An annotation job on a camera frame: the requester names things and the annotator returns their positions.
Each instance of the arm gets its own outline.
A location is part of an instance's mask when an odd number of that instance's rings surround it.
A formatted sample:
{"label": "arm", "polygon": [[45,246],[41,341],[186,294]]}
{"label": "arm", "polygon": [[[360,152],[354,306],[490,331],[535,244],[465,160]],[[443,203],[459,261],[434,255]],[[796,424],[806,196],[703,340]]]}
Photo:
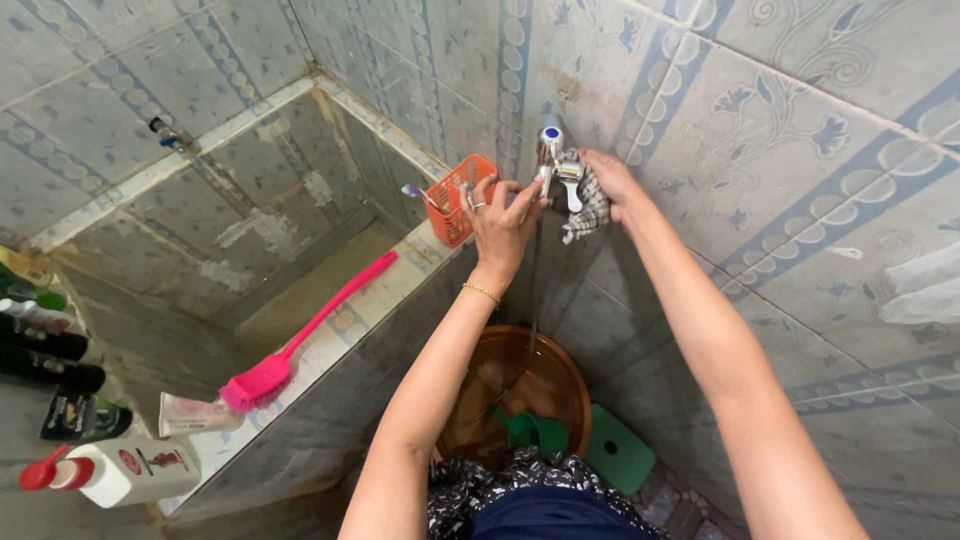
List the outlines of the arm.
{"label": "arm", "polygon": [[[487,187],[495,182],[494,176],[482,180],[473,191],[474,202],[484,203]],[[473,226],[479,253],[468,282],[497,298],[513,280],[540,214],[543,202],[532,204],[540,184],[535,180],[509,208],[505,208],[507,193],[520,191],[516,182],[498,183],[492,201],[477,211],[467,204],[466,193],[461,193],[460,206]],[[383,413],[340,538],[412,540],[426,536],[430,454],[453,409],[480,332],[495,307],[490,296],[464,287],[427,340]]]}
{"label": "arm", "polygon": [[747,323],[615,158],[582,151],[657,290],[713,409],[754,538],[864,539],[867,533],[780,389]]}

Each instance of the hand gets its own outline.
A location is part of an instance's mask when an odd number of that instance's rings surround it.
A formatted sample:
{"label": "hand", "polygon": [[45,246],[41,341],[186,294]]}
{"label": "hand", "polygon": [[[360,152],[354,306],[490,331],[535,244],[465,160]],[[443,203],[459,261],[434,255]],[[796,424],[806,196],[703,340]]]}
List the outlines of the hand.
{"label": "hand", "polygon": [[[487,201],[487,188],[491,184],[496,184],[496,188],[492,200]],[[496,175],[490,175],[473,189],[473,203],[478,205],[477,209],[470,207],[467,191],[460,189],[460,208],[473,226],[480,255],[476,270],[470,275],[471,283],[486,288],[497,297],[503,296],[520,267],[523,250],[537,218],[546,207],[546,199],[540,198],[542,184],[543,179],[536,177],[529,187],[523,189],[516,182],[499,182]],[[517,194],[509,208],[507,193]]]}
{"label": "hand", "polygon": [[619,223],[624,210],[633,201],[647,199],[647,194],[623,161],[591,148],[578,148],[577,153],[580,161],[596,173],[600,190],[611,200],[610,218],[613,221]]}

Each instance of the pink scrub brush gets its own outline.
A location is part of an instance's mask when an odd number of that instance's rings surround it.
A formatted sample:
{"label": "pink scrub brush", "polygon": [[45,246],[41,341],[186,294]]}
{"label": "pink scrub brush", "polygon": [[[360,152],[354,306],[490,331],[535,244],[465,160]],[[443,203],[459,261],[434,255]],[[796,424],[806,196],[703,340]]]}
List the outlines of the pink scrub brush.
{"label": "pink scrub brush", "polygon": [[227,405],[238,412],[250,412],[255,408],[268,404],[290,384],[293,378],[290,375],[290,356],[303,344],[303,341],[313,333],[320,323],[326,319],[351,294],[357,291],[387,269],[396,260],[396,251],[390,250],[375,260],[370,266],[353,277],[337,294],[333,295],[320,311],[310,319],[297,335],[287,342],[279,353],[274,353],[260,360],[253,369],[234,376],[227,385],[220,389],[220,397]]}

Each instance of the cleaning cloth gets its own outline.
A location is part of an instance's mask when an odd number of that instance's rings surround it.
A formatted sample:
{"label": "cleaning cloth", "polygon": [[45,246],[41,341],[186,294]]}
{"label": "cleaning cloth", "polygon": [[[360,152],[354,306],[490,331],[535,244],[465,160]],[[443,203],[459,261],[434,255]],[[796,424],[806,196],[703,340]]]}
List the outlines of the cleaning cloth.
{"label": "cleaning cloth", "polygon": [[[562,154],[561,160],[580,161],[580,156],[576,150],[568,150]],[[610,223],[610,199],[600,190],[597,175],[589,165],[577,186],[577,197],[584,207],[577,213],[571,213],[566,225],[562,226],[564,244],[583,238]]]}

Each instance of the brush bristles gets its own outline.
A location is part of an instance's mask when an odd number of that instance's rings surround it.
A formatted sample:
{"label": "brush bristles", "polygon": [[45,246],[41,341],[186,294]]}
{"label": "brush bristles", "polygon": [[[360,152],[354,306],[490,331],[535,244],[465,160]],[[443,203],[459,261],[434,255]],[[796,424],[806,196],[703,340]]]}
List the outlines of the brush bristles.
{"label": "brush bristles", "polygon": [[252,400],[241,397],[240,394],[238,394],[236,390],[234,390],[228,383],[227,386],[224,386],[220,389],[220,397],[223,398],[224,401],[227,402],[227,406],[233,410],[237,412],[250,412],[255,408],[260,408],[275,400],[276,397],[280,395],[280,392],[282,392],[283,389],[290,384],[291,380],[293,380],[293,375],[288,374],[286,378],[280,382],[280,384],[271,388],[267,393]]}

